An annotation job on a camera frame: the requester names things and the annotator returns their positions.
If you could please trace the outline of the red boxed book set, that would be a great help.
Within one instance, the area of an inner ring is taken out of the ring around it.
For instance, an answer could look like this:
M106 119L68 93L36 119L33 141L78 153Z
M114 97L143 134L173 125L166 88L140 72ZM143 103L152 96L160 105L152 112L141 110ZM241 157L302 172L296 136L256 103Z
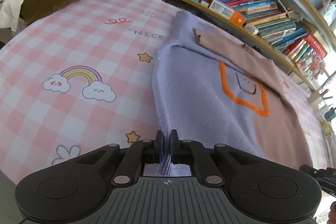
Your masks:
M326 57L327 51L311 32L297 39L282 52L294 62L303 74L310 78L318 79L325 69L323 59Z

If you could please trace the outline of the pink checkered cartoon table mat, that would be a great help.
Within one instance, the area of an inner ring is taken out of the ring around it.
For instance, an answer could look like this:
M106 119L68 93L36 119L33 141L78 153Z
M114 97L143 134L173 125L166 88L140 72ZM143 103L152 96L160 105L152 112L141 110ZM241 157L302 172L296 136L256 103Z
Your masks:
M1 49L1 171L14 183L158 129L151 75L178 9L155 0L80 0Z

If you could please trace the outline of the purple and pink sweater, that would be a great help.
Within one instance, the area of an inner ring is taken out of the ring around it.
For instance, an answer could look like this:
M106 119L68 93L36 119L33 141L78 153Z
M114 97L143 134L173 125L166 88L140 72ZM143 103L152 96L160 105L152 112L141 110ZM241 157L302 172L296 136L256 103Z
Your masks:
M294 169L313 161L280 69L230 34L176 14L152 84L166 138L223 143Z

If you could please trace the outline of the beige pen holder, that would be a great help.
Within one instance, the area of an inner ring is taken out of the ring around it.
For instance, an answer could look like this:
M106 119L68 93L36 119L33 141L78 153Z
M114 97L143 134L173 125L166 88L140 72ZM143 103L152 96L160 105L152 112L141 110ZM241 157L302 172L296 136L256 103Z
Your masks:
M329 89L324 90L323 92L315 91L307 99L308 103L312 108L317 108L320 103L323 101L323 96L329 91Z

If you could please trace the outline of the white orange flat box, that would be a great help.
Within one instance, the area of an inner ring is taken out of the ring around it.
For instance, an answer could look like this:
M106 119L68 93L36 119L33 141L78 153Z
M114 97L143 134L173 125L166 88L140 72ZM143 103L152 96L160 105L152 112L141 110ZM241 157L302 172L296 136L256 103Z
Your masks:
M239 12L235 11L234 9L226 6L224 3L218 0L212 0L209 6L210 10L217 12L230 22L236 24L237 26L241 27L246 22L246 18L244 18Z

